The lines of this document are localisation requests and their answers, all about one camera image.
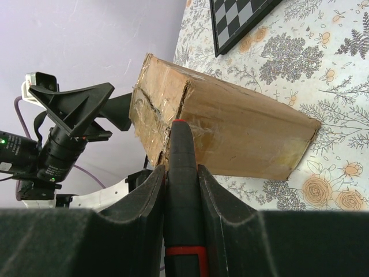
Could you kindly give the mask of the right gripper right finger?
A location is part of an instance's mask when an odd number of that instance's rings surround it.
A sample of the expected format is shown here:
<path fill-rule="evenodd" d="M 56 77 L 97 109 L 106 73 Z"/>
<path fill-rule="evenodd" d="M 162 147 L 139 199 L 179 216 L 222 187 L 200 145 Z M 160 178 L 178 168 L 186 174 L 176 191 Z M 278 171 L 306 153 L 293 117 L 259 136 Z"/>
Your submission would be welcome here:
<path fill-rule="evenodd" d="M 368 213 L 257 211 L 198 175 L 210 276 L 368 275 Z"/>

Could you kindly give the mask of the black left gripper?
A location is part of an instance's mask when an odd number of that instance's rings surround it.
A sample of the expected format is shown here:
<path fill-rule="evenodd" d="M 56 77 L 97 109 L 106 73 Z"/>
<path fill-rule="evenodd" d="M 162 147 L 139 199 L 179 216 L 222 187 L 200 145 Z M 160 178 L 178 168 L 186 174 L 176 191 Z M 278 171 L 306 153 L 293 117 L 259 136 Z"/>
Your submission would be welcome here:
<path fill-rule="evenodd" d="M 105 118 L 122 132 L 131 127 L 131 94 L 110 98 L 110 83 L 72 91 L 54 92 L 31 85 L 29 92 L 47 110 L 55 122 L 47 141 L 26 138 L 1 131 L 1 173 L 8 179 L 35 185 L 56 185 L 64 181 L 84 152 L 88 142 L 107 141 L 112 133 L 102 128 L 96 118 Z"/>

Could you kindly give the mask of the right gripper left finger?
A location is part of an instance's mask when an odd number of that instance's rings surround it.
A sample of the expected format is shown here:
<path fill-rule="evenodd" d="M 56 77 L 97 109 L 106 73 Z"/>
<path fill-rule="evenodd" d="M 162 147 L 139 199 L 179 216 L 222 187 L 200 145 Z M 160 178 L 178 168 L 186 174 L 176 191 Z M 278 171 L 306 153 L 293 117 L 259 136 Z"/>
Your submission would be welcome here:
<path fill-rule="evenodd" d="M 2 276 L 159 276 L 165 167 L 110 206 L 2 209 Z"/>

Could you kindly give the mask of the red black utility knife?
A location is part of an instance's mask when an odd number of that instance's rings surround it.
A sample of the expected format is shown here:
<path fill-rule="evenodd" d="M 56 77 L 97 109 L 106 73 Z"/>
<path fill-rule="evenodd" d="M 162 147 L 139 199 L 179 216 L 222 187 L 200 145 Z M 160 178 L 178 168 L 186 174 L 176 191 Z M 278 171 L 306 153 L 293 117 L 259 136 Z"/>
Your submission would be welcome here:
<path fill-rule="evenodd" d="M 194 141 L 183 119 L 172 122 L 163 236 L 167 276 L 209 276 Z"/>

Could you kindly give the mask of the brown taped cardboard box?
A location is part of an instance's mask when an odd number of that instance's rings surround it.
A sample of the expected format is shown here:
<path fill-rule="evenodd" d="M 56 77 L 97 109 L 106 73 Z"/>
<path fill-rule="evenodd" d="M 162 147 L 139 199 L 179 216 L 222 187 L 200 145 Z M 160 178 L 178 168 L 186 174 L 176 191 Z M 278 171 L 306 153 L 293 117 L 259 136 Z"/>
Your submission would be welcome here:
<path fill-rule="evenodd" d="M 285 180 L 321 126 L 259 92 L 146 55 L 129 117 L 154 166 L 169 163 L 172 122 L 186 121 L 214 175 Z"/>

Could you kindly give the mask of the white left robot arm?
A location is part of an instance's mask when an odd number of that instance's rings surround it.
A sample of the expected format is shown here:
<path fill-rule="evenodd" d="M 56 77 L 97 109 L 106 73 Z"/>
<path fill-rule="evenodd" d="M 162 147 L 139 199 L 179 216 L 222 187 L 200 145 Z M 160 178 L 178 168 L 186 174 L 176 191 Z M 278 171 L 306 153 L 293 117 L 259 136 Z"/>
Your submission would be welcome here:
<path fill-rule="evenodd" d="M 131 94 L 110 98 L 114 87 L 103 83 L 88 88 L 61 92 L 42 85 L 28 91 L 45 108 L 34 120 L 37 140 L 1 132 L 1 172 L 18 181 L 16 197 L 27 208 L 91 208 L 101 211 L 142 184 L 150 170 L 127 178 L 97 192 L 77 196 L 58 194 L 77 159 L 91 142 L 107 141 L 97 117 L 108 119 L 125 132 L 131 126 Z"/>

